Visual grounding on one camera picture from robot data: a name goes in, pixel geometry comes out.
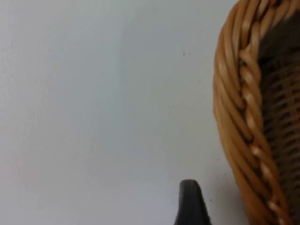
black object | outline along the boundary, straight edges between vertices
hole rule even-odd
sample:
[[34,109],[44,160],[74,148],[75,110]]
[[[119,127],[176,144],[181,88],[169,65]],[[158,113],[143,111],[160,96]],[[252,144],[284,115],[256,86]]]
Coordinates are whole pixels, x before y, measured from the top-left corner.
[[199,184],[195,180],[180,183],[179,208],[174,225],[210,225]]

white surface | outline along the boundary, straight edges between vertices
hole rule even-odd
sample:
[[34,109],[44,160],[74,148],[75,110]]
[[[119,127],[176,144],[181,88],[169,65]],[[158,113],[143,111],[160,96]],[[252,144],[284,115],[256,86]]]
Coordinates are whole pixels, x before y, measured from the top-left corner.
[[196,179],[246,224],[212,114],[235,0],[0,0],[0,220],[171,225]]

brown wicker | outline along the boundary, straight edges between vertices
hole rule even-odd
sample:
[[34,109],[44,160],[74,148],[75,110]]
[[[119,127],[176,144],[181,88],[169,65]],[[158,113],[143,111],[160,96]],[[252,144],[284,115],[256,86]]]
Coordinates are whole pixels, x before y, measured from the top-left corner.
[[214,67],[214,114],[250,224],[300,225],[300,0],[240,0]]

woven wicker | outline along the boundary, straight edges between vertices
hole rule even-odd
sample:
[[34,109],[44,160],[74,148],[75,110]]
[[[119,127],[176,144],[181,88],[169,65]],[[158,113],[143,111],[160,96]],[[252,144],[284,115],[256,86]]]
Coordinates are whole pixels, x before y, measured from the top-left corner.
[[250,224],[300,225],[300,0],[240,0],[214,67],[214,114]]

wicker basket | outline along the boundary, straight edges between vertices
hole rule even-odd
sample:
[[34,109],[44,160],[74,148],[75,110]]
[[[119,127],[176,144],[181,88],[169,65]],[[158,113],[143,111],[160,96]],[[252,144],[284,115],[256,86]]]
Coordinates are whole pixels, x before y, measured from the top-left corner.
[[240,0],[216,50],[214,114],[250,224],[300,224],[300,0]]

